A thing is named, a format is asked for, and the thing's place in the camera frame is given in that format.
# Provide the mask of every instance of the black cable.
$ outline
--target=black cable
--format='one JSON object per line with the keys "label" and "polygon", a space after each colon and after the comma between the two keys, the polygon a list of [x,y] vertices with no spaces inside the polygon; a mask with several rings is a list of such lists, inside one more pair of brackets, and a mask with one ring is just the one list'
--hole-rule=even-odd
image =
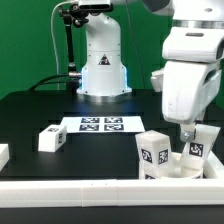
{"label": "black cable", "polygon": [[49,76],[47,78],[44,78],[42,80],[40,80],[39,82],[37,82],[35,85],[31,86],[28,91],[33,91],[35,90],[35,88],[39,85],[39,84],[42,84],[42,83],[45,83],[46,81],[49,81],[49,80],[52,80],[52,79],[57,79],[57,78],[61,78],[61,77],[69,77],[68,74],[62,74],[62,75],[52,75],[52,76]]}
{"label": "black cable", "polygon": [[146,85],[145,85],[143,66],[142,66],[142,61],[141,61],[141,58],[140,58],[137,42],[136,42],[136,39],[135,39],[135,35],[134,35],[134,32],[133,32],[131,15],[130,15],[130,11],[129,11],[129,8],[128,8],[128,0],[126,0],[125,2],[126,2],[126,9],[127,9],[127,15],[128,15],[129,28],[130,28],[132,40],[133,40],[133,43],[134,43],[134,47],[135,47],[135,51],[136,51],[139,67],[140,67],[140,70],[141,70],[141,77],[142,77],[142,82],[143,82],[143,88],[145,89]]}
{"label": "black cable", "polygon": [[58,82],[44,82],[44,83],[37,83],[34,86],[30,87],[28,91],[34,91],[38,86],[43,86],[43,85],[49,85],[49,84],[59,84],[59,83],[67,83],[65,81],[58,81]]}
{"label": "black cable", "polygon": [[44,79],[40,80],[40,81],[37,82],[37,83],[43,83],[43,82],[46,82],[46,81],[48,81],[48,80],[56,79],[56,78],[60,78],[60,77],[69,77],[69,75],[68,75],[68,74],[52,75],[52,76],[49,76],[49,77],[47,77],[47,78],[44,78]]}

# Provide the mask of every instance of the black and white pattern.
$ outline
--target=black and white pattern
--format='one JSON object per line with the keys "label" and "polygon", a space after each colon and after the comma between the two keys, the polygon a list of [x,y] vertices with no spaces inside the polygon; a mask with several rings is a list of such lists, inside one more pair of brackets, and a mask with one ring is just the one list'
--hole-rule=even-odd
{"label": "black and white pattern", "polygon": [[60,134],[58,135],[58,144],[61,144],[62,142],[63,142],[63,134],[60,133]]}
{"label": "black and white pattern", "polygon": [[81,123],[85,123],[85,124],[100,123],[100,118],[98,118],[98,117],[83,117]]}
{"label": "black and white pattern", "polygon": [[99,131],[99,125],[81,124],[79,131]]}
{"label": "black and white pattern", "polygon": [[203,149],[204,149],[204,145],[191,142],[190,143],[189,154],[193,155],[193,156],[202,157],[203,156]]}
{"label": "black and white pattern", "polygon": [[159,152],[159,164],[168,162],[168,149]]}
{"label": "black and white pattern", "polygon": [[104,123],[108,124],[120,124],[120,123],[123,123],[123,119],[122,117],[105,117],[104,119]]}
{"label": "black and white pattern", "polygon": [[149,162],[149,163],[152,163],[152,155],[149,151],[146,151],[144,149],[141,149],[142,150],[142,158]]}
{"label": "black and white pattern", "polygon": [[153,176],[150,176],[150,175],[146,174],[146,175],[145,175],[145,179],[146,179],[146,180],[152,180],[152,179],[156,179],[156,178],[153,177]]}
{"label": "black and white pattern", "polygon": [[104,125],[104,131],[123,131],[123,124],[106,124]]}
{"label": "black and white pattern", "polygon": [[50,128],[47,131],[49,132],[57,132],[59,129],[58,128]]}

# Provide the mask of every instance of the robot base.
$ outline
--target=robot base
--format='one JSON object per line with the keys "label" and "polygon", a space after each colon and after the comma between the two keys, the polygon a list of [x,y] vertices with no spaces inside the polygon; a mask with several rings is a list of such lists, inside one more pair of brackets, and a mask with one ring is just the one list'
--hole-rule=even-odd
{"label": "robot base", "polygon": [[86,100],[93,103],[116,103],[129,99],[131,96],[132,96],[131,88],[127,89],[126,92],[120,95],[114,95],[114,96],[94,96],[77,92],[77,97],[79,100]]}

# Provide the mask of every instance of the stacked cubes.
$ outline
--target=stacked cubes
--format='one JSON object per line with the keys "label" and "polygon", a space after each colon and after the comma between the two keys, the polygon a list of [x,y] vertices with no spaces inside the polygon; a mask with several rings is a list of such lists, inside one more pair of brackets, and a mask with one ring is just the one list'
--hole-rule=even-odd
{"label": "stacked cubes", "polygon": [[172,169],[169,136],[156,131],[137,134],[136,143],[140,158],[140,179],[157,179],[168,176]]}

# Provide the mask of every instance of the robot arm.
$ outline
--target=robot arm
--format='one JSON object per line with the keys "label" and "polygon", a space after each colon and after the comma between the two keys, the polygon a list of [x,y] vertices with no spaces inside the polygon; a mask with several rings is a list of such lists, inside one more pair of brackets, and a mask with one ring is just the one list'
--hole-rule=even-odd
{"label": "robot arm", "polygon": [[156,14],[166,14],[164,12],[173,9],[173,27],[162,52],[168,62],[162,71],[163,77],[161,74],[153,75],[152,81],[155,84],[156,80],[162,80],[160,86],[165,120],[180,124],[181,140],[192,141],[194,122],[216,97],[220,87],[224,2],[142,1],[146,8]]}

